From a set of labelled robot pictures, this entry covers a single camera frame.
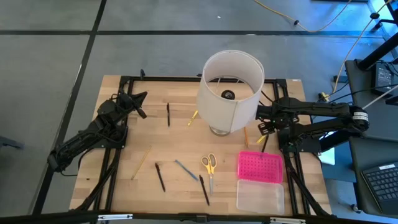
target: floor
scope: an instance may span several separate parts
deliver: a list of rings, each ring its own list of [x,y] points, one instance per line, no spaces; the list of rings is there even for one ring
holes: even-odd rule
[[[300,19],[309,29],[322,27],[345,5],[311,0],[262,2]],[[250,0],[113,0],[105,4],[98,30],[270,32],[264,35],[115,32],[119,35],[102,33],[90,38],[90,30],[97,27],[95,20],[101,0],[0,0],[0,135],[25,144],[23,150],[0,149],[0,217],[30,213],[78,73],[84,76],[66,139],[90,122],[103,75],[139,75],[143,68],[148,76],[194,76],[201,73],[211,55],[225,49],[243,50],[258,58],[267,78],[303,80],[307,100],[314,101],[318,92],[332,91],[332,76],[338,73],[348,50],[368,23],[371,11],[377,10],[380,2],[352,3],[323,32],[309,35],[295,32],[301,31],[300,28]],[[390,15],[383,10],[381,16]],[[366,32],[349,59],[364,58],[396,29],[385,26],[375,33]],[[397,55],[389,54],[385,59],[394,56]],[[346,93],[348,87],[339,94]],[[65,173],[76,172],[74,161]],[[44,212],[67,211],[74,183],[74,177],[56,174]],[[355,197],[351,183],[326,180],[326,186],[333,213],[338,217],[398,223],[352,212],[349,205],[355,203]]]

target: lamp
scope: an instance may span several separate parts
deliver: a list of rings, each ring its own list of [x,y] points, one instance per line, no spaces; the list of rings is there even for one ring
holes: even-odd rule
[[[208,82],[221,77],[243,81],[250,86],[253,95],[243,100],[230,100],[217,95],[209,88]],[[224,50],[214,54],[203,67],[200,80],[197,94],[200,117],[220,136],[245,127],[256,117],[263,84],[264,68],[252,55],[238,50]]]

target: lamp base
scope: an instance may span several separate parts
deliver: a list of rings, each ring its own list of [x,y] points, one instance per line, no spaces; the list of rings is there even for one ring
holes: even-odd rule
[[[210,131],[211,131],[213,134],[217,135],[217,136],[223,137],[223,136],[227,136],[227,135],[230,134],[229,131],[222,131],[222,130],[213,128],[213,127],[211,127],[211,126],[209,126],[209,127],[210,127]]]

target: scissors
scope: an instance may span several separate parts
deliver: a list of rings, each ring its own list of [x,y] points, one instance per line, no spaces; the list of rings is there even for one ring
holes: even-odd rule
[[[212,195],[213,194],[214,168],[217,166],[216,156],[213,153],[210,153],[209,156],[203,156],[200,161],[206,167],[207,173],[209,173],[210,195]]]

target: desk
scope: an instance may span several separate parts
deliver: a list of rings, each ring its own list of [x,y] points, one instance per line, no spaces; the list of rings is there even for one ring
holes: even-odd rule
[[[99,91],[96,109],[111,94],[117,93],[120,76],[104,76]],[[287,80],[289,96],[305,100],[302,82]],[[135,81],[133,93],[148,91],[142,109],[147,118],[141,119],[136,112],[129,115],[129,132],[122,150],[114,189],[113,212],[146,213],[208,213],[212,215],[258,215],[236,208],[237,158],[239,151],[260,151],[256,144],[260,137],[259,121],[253,121],[248,128],[249,149],[244,145],[243,130],[228,136],[218,137],[209,126],[197,116],[191,126],[188,121],[196,110],[195,102],[199,82],[156,82]],[[237,98],[251,94],[250,88],[242,83],[220,83],[219,92],[233,89]],[[264,84],[263,90],[271,97],[273,88]],[[261,101],[270,105],[263,96]],[[170,103],[170,128],[167,127],[166,104]],[[309,124],[308,116],[301,116],[301,123]],[[281,155],[276,134],[270,135],[266,152]],[[145,162],[133,180],[139,163],[147,149]],[[214,177],[214,194],[210,206],[205,202],[201,185],[174,163],[178,159],[196,176],[202,175],[208,188],[208,174],[200,163],[202,156],[214,153],[218,160]],[[98,182],[104,149],[94,149],[81,162],[70,208],[79,206]],[[320,163],[312,154],[301,153],[305,183],[317,202],[331,213]],[[158,162],[165,183],[166,193],[160,186],[154,163]],[[286,173],[284,172],[285,215],[291,215]],[[300,191],[296,188],[297,204],[302,211]]]
[[[351,91],[370,88],[371,73],[360,71],[355,62],[345,63]],[[354,104],[364,106],[377,97],[369,91],[353,95]],[[398,106],[386,105],[384,100],[375,102],[366,109],[369,115],[369,129],[366,139],[351,138],[349,144],[357,183],[354,184],[358,208],[371,215],[398,218],[384,215],[378,209],[368,186],[361,177],[361,171],[375,166],[398,161],[398,142],[386,141],[397,137],[396,118]]]

